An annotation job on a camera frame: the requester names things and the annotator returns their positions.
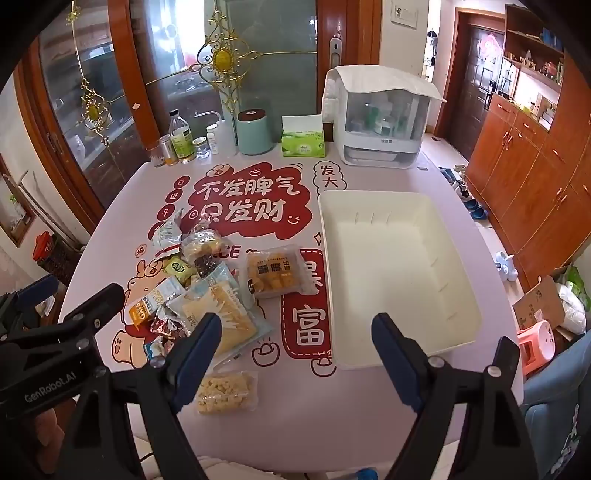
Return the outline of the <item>blue orange chips bag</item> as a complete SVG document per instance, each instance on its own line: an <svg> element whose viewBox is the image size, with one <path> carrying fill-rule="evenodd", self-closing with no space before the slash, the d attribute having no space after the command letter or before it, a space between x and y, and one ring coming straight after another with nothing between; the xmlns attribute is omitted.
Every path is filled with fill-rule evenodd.
<svg viewBox="0 0 591 480"><path fill-rule="evenodd" d="M184 288L176 277L168 277L135 301L127 310L130 322L136 328L150 320L160 306L183 294Z"/></svg>

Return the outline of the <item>clear bag yellow puffed snack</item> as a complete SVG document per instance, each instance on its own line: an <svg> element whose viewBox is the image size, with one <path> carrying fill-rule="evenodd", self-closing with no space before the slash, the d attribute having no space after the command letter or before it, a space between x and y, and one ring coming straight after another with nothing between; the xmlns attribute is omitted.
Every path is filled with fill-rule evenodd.
<svg viewBox="0 0 591 480"><path fill-rule="evenodd" d="M212 415L256 409L257 381L256 373L249 371L206 375L197 390L197 411Z"/></svg>

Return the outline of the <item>green pineapple cake packet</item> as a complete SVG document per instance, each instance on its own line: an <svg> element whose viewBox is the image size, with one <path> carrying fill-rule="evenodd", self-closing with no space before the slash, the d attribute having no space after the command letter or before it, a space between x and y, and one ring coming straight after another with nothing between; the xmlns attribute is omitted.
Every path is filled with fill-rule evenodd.
<svg viewBox="0 0 591 480"><path fill-rule="evenodd" d="M177 255L172 256L167 260L164 266L164 271L170 277L175 277L183 286L186 286L191 277L197 273L194 266L188 264L183 258L180 258Z"/></svg>

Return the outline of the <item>yellow mountain print snack bag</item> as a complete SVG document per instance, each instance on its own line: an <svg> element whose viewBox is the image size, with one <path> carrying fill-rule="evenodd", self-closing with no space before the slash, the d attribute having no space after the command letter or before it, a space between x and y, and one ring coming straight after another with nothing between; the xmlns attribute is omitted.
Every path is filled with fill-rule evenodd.
<svg viewBox="0 0 591 480"><path fill-rule="evenodd" d="M213 355L211 367L217 367L242 353L250 344L269 337L273 327L262 315L247 309L240 295L238 280L225 262L204 279L166 303L184 328L192 333L207 313L221 321L221 341Z"/></svg>

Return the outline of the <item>clear bag round cookies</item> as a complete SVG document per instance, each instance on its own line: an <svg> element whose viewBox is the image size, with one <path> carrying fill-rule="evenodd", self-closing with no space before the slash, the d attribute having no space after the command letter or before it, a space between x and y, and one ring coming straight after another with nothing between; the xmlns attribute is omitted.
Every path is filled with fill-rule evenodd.
<svg viewBox="0 0 591 480"><path fill-rule="evenodd" d="M224 247L223 237L211 228L211 222L207 220L198 221L180 243L183 259L197 270L199 278L214 272L221 262L219 254Z"/></svg>

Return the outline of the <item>white plastic storage bin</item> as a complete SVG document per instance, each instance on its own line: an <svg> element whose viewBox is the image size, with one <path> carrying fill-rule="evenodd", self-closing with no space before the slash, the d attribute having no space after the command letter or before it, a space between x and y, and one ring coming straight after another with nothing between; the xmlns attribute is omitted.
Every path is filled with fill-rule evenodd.
<svg viewBox="0 0 591 480"><path fill-rule="evenodd" d="M387 313L430 354L474 342L482 324L469 277L433 201L414 192L325 191L318 198L332 357L381 360L372 321Z"/></svg>

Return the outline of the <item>orange fried tofu snack pack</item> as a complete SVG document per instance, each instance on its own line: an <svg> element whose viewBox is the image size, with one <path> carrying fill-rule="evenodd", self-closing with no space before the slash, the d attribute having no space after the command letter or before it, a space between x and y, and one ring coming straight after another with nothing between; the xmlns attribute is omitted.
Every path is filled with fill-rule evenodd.
<svg viewBox="0 0 591 480"><path fill-rule="evenodd" d="M246 254L247 286L257 299L304 291L304 259L293 246Z"/></svg>

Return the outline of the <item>blue fabric sofa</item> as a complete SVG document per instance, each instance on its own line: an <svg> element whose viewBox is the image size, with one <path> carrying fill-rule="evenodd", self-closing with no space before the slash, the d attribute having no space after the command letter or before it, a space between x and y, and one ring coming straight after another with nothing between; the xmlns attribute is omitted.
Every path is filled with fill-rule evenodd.
<svg viewBox="0 0 591 480"><path fill-rule="evenodd" d="M524 384L521 411L540 479L557 478L590 436L590 335Z"/></svg>

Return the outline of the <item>white plastic bag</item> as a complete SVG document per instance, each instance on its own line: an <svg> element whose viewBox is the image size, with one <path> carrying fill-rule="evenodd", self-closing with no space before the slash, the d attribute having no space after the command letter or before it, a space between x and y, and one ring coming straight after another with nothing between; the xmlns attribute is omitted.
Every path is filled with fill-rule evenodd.
<svg viewBox="0 0 591 480"><path fill-rule="evenodd" d="M584 334L587 318L583 303L566 285L557 283L556 289L564 309L561 327L576 335Z"/></svg>

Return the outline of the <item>silver white snack packet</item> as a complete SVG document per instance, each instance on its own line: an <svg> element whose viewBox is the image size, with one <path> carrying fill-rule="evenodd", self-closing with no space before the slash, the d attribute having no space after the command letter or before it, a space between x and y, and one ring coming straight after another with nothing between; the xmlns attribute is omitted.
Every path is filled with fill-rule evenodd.
<svg viewBox="0 0 591 480"><path fill-rule="evenodd" d="M169 257L180 252L182 231L179 216L173 216L158 227L152 236L155 257Z"/></svg>

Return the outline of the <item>green label glass bottle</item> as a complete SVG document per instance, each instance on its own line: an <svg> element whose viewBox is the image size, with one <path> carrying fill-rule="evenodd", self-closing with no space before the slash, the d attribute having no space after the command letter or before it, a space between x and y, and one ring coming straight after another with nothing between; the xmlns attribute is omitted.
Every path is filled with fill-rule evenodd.
<svg viewBox="0 0 591 480"><path fill-rule="evenodd" d="M181 163L188 163L195 158L190 125L184 120L177 109L169 111L168 133L174 152Z"/></svg>

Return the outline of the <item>small glass jar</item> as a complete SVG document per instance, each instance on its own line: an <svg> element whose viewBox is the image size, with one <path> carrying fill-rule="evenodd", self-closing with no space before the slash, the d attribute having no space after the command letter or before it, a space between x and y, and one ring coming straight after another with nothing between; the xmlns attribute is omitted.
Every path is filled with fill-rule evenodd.
<svg viewBox="0 0 591 480"><path fill-rule="evenodd" d="M208 139L206 137L197 137L192 140L195 157L198 159L206 159L211 155L211 147L209 147Z"/></svg>

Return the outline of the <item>small white pill bottle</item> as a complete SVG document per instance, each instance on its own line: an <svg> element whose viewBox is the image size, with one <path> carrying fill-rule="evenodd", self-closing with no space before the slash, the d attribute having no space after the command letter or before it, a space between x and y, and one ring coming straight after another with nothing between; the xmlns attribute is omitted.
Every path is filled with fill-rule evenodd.
<svg viewBox="0 0 591 480"><path fill-rule="evenodd" d="M209 149L211 150L212 155L217 155L219 153L218 141L216 138L217 128L218 128L217 123L208 125L206 127L206 137L207 137Z"/></svg>

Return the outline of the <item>teal canister brown lid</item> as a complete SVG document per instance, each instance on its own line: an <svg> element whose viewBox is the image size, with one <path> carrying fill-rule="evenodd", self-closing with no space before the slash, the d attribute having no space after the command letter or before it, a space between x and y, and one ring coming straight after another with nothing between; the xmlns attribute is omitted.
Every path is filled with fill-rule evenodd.
<svg viewBox="0 0 591 480"><path fill-rule="evenodd" d="M243 155L257 156L273 149L273 139L263 109L246 109L236 117L238 150Z"/></svg>

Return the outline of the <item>white wall switch panel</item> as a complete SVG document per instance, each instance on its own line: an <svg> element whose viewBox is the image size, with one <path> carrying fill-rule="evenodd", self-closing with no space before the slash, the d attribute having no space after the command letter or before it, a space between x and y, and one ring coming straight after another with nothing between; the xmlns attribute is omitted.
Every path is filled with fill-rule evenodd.
<svg viewBox="0 0 591 480"><path fill-rule="evenodd" d="M418 28L419 8L412 0L393 0L391 22L411 29Z"/></svg>

